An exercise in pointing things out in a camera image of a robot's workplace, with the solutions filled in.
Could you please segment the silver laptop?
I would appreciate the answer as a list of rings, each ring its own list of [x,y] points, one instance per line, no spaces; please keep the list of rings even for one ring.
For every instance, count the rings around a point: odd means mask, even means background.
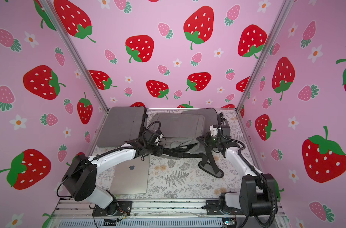
[[[110,192],[114,195],[144,194],[147,192],[150,156],[120,163],[115,168]]]

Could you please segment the dark grey laptop sleeve left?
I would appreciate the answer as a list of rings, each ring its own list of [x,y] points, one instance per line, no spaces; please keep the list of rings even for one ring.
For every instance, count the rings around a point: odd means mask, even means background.
[[[147,122],[146,108],[113,107],[97,140],[99,148],[119,147],[125,142],[140,137]]]

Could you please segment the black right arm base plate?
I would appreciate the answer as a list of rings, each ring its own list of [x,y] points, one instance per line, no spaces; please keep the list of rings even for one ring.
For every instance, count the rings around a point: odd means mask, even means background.
[[[206,200],[205,205],[202,209],[206,211],[208,215],[218,216],[218,215],[244,215],[243,212],[237,208],[230,208],[216,200]]]

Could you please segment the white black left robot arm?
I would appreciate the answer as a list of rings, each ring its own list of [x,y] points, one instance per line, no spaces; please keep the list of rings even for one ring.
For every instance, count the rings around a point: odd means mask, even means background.
[[[97,186],[97,177],[120,163],[155,155],[162,137],[160,121],[150,123],[137,139],[130,140],[120,147],[96,156],[77,156],[66,171],[62,182],[75,201],[87,201],[95,205],[95,211],[114,216],[118,212],[127,214],[116,197]]]

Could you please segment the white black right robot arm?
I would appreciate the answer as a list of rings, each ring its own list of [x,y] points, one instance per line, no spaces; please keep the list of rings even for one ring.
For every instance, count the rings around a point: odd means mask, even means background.
[[[200,139],[205,154],[199,167],[216,178],[222,178],[224,173],[218,168],[212,154],[215,148],[218,149],[242,176],[240,191],[224,193],[220,207],[240,210],[247,219],[254,217],[261,227],[269,228],[278,211],[274,177],[264,174],[245,158],[242,151],[246,146],[231,138],[230,126],[223,114],[217,115],[217,122]]]

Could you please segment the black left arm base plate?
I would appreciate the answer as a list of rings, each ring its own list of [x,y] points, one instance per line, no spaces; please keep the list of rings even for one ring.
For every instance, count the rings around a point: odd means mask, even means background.
[[[133,202],[132,201],[113,201],[106,209],[95,206],[92,216],[94,217],[120,217],[129,216],[131,213]]]

